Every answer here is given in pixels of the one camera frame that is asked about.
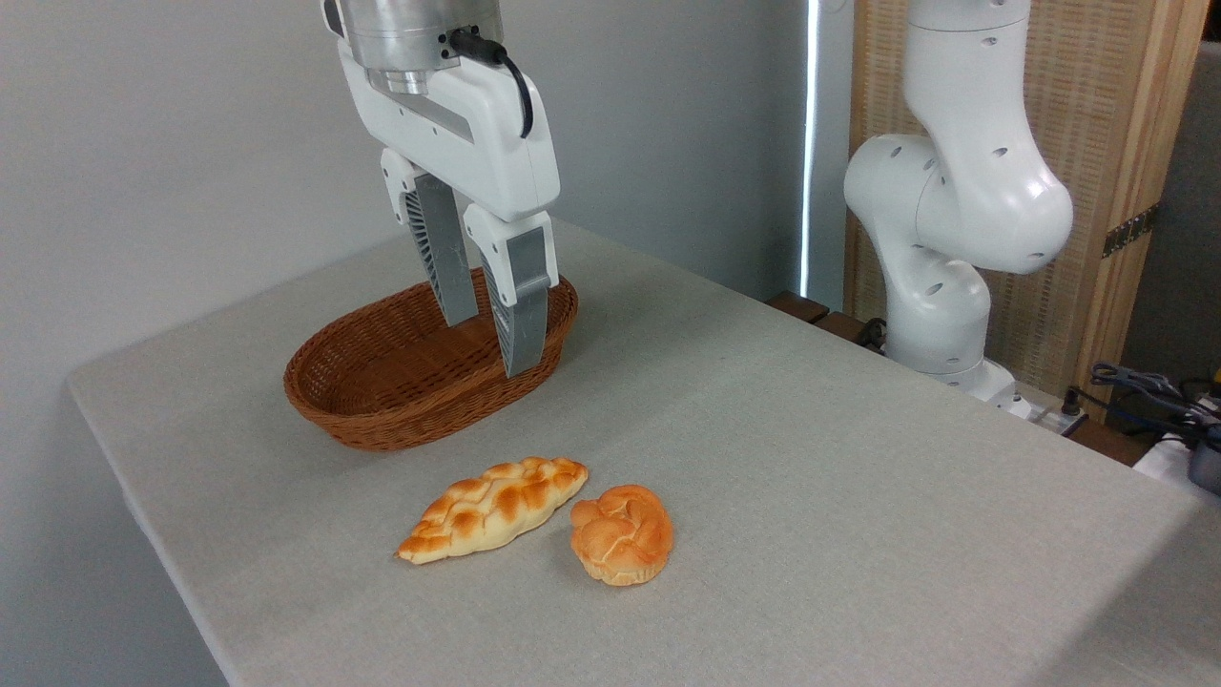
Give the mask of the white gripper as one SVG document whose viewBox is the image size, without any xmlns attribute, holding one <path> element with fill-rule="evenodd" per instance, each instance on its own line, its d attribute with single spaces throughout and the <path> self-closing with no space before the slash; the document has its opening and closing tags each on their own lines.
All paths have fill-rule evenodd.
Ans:
<svg viewBox="0 0 1221 687">
<path fill-rule="evenodd" d="M 560 192 L 545 105 L 527 77 L 453 44 L 501 44 L 501 4 L 326 1 L 322 12 L 361 123 L 385 146 L 394 218 L 410 229 L 446 325 L 479 314 L 454 188 L 477 204 L 464 222 L 484 257 L 505 375 L 538 365 L 547 290 L 559 282 L 542 212 Z"/>
</svg>

